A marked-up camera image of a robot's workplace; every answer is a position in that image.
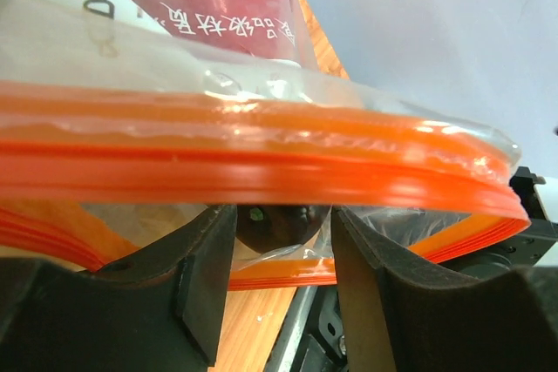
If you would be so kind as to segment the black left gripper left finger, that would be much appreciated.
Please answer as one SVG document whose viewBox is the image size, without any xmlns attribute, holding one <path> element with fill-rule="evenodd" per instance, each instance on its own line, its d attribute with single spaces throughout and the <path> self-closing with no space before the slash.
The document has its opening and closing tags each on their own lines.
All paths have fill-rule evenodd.
<svg viewBox="0 0 558 372">
<path fill-rule="evenodd" d="M 1 262 L 4 371 L 205 371 L 228 292 L 237 211 L 211 206 L 96 273 Z"/>
</svg>

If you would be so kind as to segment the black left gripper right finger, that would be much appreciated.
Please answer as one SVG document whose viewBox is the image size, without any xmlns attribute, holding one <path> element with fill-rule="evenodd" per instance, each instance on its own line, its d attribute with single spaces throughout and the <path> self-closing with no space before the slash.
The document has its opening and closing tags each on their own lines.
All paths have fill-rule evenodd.
<svg viewBox="0 0 558 372">
<path fill-rule="evenodd" d="M 460 274 L 336 207 L 331 242 L 351 371 L 554 371 L 557 271 Z"/>
</svg>

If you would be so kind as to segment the dark fake avocado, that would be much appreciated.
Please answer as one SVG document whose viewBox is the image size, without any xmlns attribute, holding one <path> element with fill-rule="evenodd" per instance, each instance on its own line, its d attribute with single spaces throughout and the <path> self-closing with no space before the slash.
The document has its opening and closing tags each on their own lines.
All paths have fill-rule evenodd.
<svg viewBox="0 0 558 372">
<path fill-rule="evenodd" d="M 330 206 L 238 205 L 236 210 L 236 238 L 265 254 L 306 244 L 322 227 Z"/>
</svg>

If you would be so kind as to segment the clear zip top bag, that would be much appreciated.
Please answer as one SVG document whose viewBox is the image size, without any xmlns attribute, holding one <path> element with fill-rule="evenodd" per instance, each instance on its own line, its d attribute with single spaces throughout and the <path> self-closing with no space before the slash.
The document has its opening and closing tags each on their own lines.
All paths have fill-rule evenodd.
<svg viewBox="0 0 558 372">
<path fill-rule="evenodd" d="M 517 145 L 298 61 L 176 37 L 133 0 L 1 0 L 1 255 L 98 271 L 216 204 L 330 206 L 304 245 L 235 236 L 233 290 L 331 285 L 331 212 L 432 262 L 530 222 Z"/>
</svg>

